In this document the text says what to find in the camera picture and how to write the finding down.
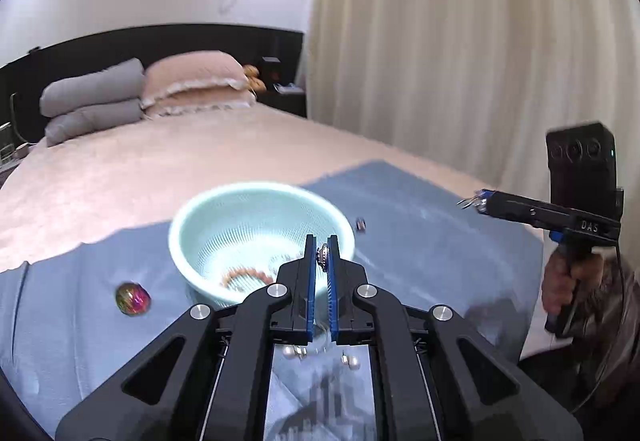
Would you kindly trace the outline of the right hand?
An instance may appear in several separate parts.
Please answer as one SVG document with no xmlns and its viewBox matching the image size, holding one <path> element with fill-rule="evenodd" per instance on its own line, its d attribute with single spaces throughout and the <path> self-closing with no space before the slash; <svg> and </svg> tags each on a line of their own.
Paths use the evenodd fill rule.
<svg viewBox="0 0 640 441">
<path fill-rule="evenodd" d="M 589 295 L 602 283 L 605 260 L 595 253 L 581 261 L 568 261 L 558 247 L 544 267 L 541 284 L 542 308 L 548 314 L 559 315 L 564 305 L 573 300 L 575 288 Z"/>
</svg>

